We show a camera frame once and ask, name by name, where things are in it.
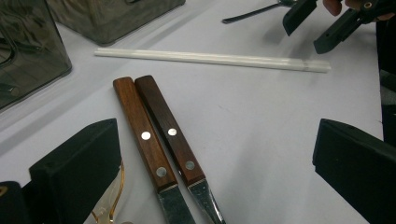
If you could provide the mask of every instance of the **wooden handle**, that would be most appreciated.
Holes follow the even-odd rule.
[[[176,177],[149,121],[134,82],[130,77],[122,77],[114,80],[113,86],[157,192],[176,185]]]
[[[205,174],[192,150],[184,137],[183,132],[177,125],[167,103],[163,99],[154,78],[152,76],[137,78],[136,88],[142,97],[148,111],[159,129],[165,144],[170,149],[171,155],[180,171],[186,186],[190,186],[202,179]]]

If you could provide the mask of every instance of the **hand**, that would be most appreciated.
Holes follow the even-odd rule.
[[[357,10],[361,8],[361,0],[346,0],[345,2],[347,7],[351,7]],[[337,16],[341,13],[342,4],[339,0],[323,0],[323,6],[325,6],[327,10],[334,16]],[[377,20],[387,21],[394,15],[394,13],[388,13],[377,17]]]

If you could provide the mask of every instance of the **white table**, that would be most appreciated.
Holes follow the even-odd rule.
[[[375,26],[317,55],[312,42],[335,21],[320,2],[290,37],[282,27],[285,7],[220,22],[270,4],[189,0],[111,48],[326,60],[331,72],[94,57],[98,46],[59,25],[74,69],[0,114],[0,181],[25,185],[35,161],[85,126],[116,118],[126,166],[117,223],[165,223],[112,87],[118,77],[153,75],[227,223],[367,223],[315,173],[312,154],[322,118],[382,138]],[[180,188],[196,222],[207,223]]]

